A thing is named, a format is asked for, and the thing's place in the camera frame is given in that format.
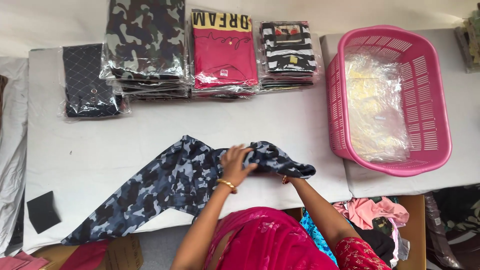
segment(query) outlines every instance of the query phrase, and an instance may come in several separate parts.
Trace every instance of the gold bangle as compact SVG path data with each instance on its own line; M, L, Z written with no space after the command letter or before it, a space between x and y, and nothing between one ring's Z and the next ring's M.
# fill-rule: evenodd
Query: gold bangle
M227 186L229 186L232 189L233 194L237 193L237 188L234 185L232 185L232 183L227 182L227 181L223 180L222 178L218 179L217 183L226 184Z
M282 184L288 184L288 183L290 183L290 181L287 180L287 178L288 178L288 176L286 176L286 175L282 178Z

